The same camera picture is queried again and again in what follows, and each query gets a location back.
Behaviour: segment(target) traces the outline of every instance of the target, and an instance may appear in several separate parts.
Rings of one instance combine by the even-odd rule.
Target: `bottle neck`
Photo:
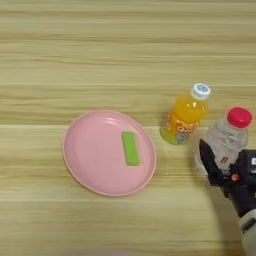
[[[246,129],[246,127],[245,128],[238,128],[238,127],[232,125],[231,123],[229,123],[229,121],[226,118],[224,119],[224,125],[225,125],[227,131],[231,131],[233,133],[239,133],[239,132],[242,132]]]

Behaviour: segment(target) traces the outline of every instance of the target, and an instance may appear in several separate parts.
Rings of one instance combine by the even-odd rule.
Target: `plastic bottle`
[[[187,142],[190,134],[208,113],[207,99],[211,93],[206,84],[195,84],[191,93],[177,98],[165,127],[160,128],[162,137],[171,144]]]
[[[219,169],[227,171],[229,165],[236,162],[239,152],[248,143],[247,126],[252,121],[252,114],[241,107],[232,108],[225,119],[217,121],[208,129],[206,142],[210,145]],[[195,156],[195,163],[200,172],[207,175],[200,153]]]

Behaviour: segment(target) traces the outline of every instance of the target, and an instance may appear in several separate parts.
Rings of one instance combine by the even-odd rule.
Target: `orange liquid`
[[[162,137],[174,145],[186,143],[207,114],[207,101],[197,100],[189,94],[179,97],[169,114],[166,127],[160,129]]]

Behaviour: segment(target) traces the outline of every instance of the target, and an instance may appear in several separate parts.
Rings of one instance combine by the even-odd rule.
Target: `clear water bottle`
[[[239,152],[247,146],[247,126],[252,121],[252,114],[244,108],[232,108],[225,119],[219,120],[208,129],[206,142],[210,145],[215,162],[223,172],[236,162]],[[203,174],[207,172],[202,164],[200,153],[195,156],[197,169]]]

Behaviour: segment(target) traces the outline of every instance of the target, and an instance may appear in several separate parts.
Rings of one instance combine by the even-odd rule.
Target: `orange juice bottle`
[[[165,127],[160,128],[162,137],[174,145],[186,143],[200,120],[208,114],[210,93],[206,84],[198,83],[190,94],[178,97]]]

